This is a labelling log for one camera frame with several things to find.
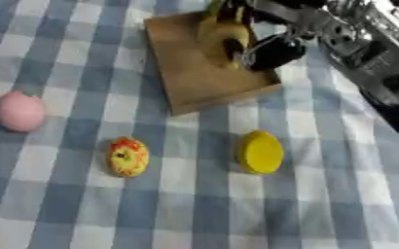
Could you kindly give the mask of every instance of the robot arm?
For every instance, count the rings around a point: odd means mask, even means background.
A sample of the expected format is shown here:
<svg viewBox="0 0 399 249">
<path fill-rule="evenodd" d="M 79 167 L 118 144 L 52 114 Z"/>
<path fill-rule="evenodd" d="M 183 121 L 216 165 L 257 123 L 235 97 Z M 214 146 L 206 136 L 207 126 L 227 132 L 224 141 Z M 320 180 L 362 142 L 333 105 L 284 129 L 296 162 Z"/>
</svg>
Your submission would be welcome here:
<svg viewBox="0 0 399 249">
<path fill-rule="evenodd" d="M 227 0 L 255 21 L 287 25 L 241 57 L 250 70 L 279 67 L 302 57 L 317 38 L 331 63 L 399 132 L 399 0 Z"/>
</svg>

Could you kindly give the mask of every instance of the wooden cutting board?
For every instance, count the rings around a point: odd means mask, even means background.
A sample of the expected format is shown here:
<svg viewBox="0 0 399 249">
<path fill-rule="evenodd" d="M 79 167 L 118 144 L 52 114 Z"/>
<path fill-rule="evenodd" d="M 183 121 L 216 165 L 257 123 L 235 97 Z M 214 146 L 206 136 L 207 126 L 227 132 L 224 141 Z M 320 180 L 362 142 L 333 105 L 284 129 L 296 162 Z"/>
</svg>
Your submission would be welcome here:
<svg viewBox="0 0 399 249">
<path fill-rule="evenodd" d="M 202 17 L 189 13 L 145 20 L 172 115 L 253 97 L 280 85 L 274 71 L 254 73 L 209 63 L 197 41 Z"/>
</svg>

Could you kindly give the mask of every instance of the yellow bottle cap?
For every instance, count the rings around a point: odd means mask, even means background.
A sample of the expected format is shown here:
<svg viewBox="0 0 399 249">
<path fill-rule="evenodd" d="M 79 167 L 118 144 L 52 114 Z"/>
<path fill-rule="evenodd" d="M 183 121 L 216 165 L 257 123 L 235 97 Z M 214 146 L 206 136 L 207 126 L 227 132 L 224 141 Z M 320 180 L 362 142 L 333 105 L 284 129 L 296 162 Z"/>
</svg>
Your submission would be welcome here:
<svg viewBox="0 0 399 249">
<path fill-rule="evenodd" d="M 259 174 L 275 172 L 284 157 L 279 141 L 271 134 L 256 130 L 245 135 L 238 151 L 238 159 L 248 171 Z"/>
</svg>

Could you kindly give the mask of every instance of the pink toy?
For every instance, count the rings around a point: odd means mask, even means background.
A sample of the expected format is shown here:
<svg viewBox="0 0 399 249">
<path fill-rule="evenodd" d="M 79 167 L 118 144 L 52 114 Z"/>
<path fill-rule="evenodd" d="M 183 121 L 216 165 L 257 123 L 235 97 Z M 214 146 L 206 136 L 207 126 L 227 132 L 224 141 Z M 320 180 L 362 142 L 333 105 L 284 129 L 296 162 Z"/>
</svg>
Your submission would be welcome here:
<svg viewBox="0 0 399 249">
<path fill-rule="evenodd" d="M 14 90 L 0 98 L 0 124 L 12 131 L 28 132 L 45 119 L 42 99 Z"/>
</svg>

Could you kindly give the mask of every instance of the blue checkered tablecloth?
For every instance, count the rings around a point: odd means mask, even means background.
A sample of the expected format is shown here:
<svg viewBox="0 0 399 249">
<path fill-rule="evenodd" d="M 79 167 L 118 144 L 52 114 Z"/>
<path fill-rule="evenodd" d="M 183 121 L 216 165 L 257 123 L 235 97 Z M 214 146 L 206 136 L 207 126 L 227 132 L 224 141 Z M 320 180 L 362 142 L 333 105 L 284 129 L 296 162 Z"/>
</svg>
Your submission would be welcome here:
<svg viewBox="0 0 399 249">
<path fill-rule="evenodd" d="M 143 19 L 204 2 L 0 0 L 0 95 L 49 112 L 29 134 L 0 126 L 0 249 L 399 249 L 399 135 L 316 47 L 283 89 L 168 115 Z M 258 128 L 285 148 L 270 176 L 234 160 Z M 113 177 L 104 150 L 128 135 L 150 167 Z"/>
</svg>

